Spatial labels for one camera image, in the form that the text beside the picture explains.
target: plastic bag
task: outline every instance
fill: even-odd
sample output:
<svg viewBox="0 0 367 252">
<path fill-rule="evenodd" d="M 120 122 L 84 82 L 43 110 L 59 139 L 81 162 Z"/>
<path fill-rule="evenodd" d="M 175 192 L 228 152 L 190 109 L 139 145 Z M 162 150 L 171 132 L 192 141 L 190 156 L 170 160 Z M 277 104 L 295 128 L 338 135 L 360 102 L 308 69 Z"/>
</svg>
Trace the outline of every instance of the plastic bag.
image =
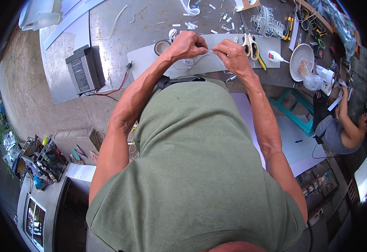
<svg viewBox="0 0 367 252">
<path fill-rule="evenodd" d="M 323 9 L 320 0 L 306 0 L 306 2 L 309 3 L 310 6 L 312 6 L 315 10 L 317 10 L 323 17 L 325 16 L 325 10 Z"/>
<path fill-rule="evenodd" d="M 312 65 L 312 62 L 307 61 L 305 59 L 301 60 L 301 63 L 298 66 L 298 71 L 302 75 L 302 78 L 304 78 L 304 86 L 311 90 L 319 90 L 323 86 L 323 78 L 320 75 L 313 75 L 308 69 L 310 69 Z"/>
<path fill-rule="evenodd" d="M 333 25 L 336 28 L 341 41 L 343 42 L 344 48 L 346 49 L 346 60 L 350 61 L 350 58 L 355 53 L 355 42 L 354 33 L 350 29 L 344 15 L 338 11 L 334 4 L 330 0 L 322 0 L 323 9 L 332 19 Z"/>
</svg>

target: man's left hand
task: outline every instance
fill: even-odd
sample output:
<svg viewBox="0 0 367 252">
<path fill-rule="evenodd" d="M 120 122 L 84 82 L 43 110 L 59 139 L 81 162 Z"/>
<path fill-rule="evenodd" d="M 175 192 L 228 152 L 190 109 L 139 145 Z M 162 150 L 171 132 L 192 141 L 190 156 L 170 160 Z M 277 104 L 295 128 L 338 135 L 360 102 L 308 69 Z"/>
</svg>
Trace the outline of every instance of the man's left hand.
<svg viewBox="0 0 367 252">
<path fill-rule="evenodd" d="M 207 53 L 208 47 L 203 37 L 193 31 L 182 31 L 163 53 L 173 60 L 193 58 Z"/>
</svg>

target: concrete floor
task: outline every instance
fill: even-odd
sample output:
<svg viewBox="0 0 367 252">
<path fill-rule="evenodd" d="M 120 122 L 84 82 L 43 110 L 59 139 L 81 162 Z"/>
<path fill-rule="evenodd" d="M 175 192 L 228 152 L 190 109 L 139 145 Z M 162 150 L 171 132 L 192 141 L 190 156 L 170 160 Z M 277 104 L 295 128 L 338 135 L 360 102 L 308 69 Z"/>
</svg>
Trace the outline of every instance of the concrete floor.
<svg viewBox="0 0 367 252">
<path fill-rule="evenodd" d="M 233 93 L 246 92 L 238 84 L 230 84 L 228 88 Z M 271 85 L 264 85 L 264 89 L 271 97 L 278 97 L 283 90 Z M 119 99 L 124 90 L 111 96 Z M 116 105 L 108 97 L 96 96 L 54 104 L 42 64 L 39 32 L 23 32 L 18 27 L 0 63 L 0 91 L 7 118 L 21 140 L 34 134 L 43 139 L 56 131 L 88 127 L 106 133 L 106 125 Z M 295 112 L 307 114 L 302 107 L 296 108 Z"/>
</svg>

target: green t-shirt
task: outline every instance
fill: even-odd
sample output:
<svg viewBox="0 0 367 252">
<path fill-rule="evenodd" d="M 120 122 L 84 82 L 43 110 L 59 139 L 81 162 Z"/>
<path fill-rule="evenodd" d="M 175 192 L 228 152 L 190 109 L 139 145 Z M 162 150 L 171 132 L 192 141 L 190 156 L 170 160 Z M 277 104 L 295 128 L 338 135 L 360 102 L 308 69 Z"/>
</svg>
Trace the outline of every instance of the green t-shirt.
<svg viewBox="0 0 367 252">
<path fill-rule="evenodd" d="M 223 82 L 155 92 L 135 142 L 140 158 L 109 179 L 87 212 L 111 251 L 198 252 L 230 241 L 284 251 L 301 236 L 301 211 L 263 169 Z"/>
</svg>

